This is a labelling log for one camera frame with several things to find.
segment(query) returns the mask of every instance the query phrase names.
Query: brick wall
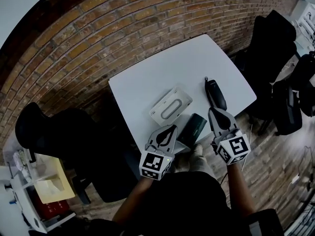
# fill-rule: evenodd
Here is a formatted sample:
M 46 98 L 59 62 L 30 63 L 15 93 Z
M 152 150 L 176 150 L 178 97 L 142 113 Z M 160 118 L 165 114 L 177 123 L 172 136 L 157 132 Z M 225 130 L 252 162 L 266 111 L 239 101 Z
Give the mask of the brick wall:
M 249 45 L 256 16 L 266 16 L 272 9 L 288 14 L 296 3 L 85 0 L 32 43 L 5 81 L 0 148 L 29 102 L 37 102 L 47 115 L 78 107 L 96 120 L 115 116 L 117 107 L 108 103 L 114 103 L 108 80 L 115 74 L 202 33 L 230 55 Z

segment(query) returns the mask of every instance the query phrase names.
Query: black phone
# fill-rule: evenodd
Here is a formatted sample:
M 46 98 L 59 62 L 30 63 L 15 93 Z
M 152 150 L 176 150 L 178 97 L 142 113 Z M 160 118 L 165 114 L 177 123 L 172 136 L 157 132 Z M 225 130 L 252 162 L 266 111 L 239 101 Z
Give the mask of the black phone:
M 205 77 L 205 90 L 211 107 L 226 111 L 226 101 L 217 82 L 215 80 L 208 81 L 208 77 Z

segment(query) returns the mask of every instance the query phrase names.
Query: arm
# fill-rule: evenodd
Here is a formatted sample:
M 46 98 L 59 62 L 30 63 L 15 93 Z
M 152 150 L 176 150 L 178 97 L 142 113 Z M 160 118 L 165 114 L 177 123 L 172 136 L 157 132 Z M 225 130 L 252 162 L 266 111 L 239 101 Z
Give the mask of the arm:
M 153 181 L 153 179 L 142 177 L 114 215 L 113 221 L 121 226 L 125 226 L 141 204 Z
M 252 196 L 237 163 L 227 166 L 232 210 L 246 217 L 255 213 Z

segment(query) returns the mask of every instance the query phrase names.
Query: white table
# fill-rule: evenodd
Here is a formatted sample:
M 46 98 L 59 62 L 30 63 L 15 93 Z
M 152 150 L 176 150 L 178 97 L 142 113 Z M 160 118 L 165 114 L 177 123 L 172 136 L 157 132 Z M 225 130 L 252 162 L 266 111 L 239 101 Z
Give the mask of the white table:
M 227 111 L 237 115 L 256 100 L 256 95 L 242 74 L 208 36 L 202 35 L 155 54 L 109 80 L 118 106 L 140 150 L 159 125 L 149 115 L 150 109 L 172 88 L 179 86 L 193 102 L 174 122 L 179 133 L 193 113 L 208 123 L 198 140 L 211 133 L 205 77 L 217 81 L 227 103 Z M 185 147 L 176 144 L 174 153 Z

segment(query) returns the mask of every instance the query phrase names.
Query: black chair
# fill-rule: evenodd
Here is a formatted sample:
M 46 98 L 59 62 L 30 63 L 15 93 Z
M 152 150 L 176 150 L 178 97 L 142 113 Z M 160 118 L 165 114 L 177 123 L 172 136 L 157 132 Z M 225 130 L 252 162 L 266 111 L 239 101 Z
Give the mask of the black chair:
M 90 183 L 105 202 L 126 198 L 137 183 L 118 144 L 101 137 L 96 123 L 82 110 L 66 109 L 49 118 L 30 103 L 19 115 L 15 133 L 21 146 L 30 150 L 32 161 L 34 153 L 45 154 L 75 169 L 73 186 L 85 204 L 90 203 L 85 193 Z
M 239 51 L 235 65 L 257 96 L 246 112 L 264 120 L 258 134 L 264 133 L 273 119 L 272 85 L 285 64 L 296 53 L 296 31 L 283 16 L 272 11 L 266 18 L 255 19 L 251 44 Z
M 288 135 L 302 127 L 299 100 L 288 81 L 276 82 L 273 86 L 274 123 L 276 135 Z
M 296 64 L 288 82 L 293 90 L 303 89 L 315 74 L 315 59 L 311 54 L 305 54 Z

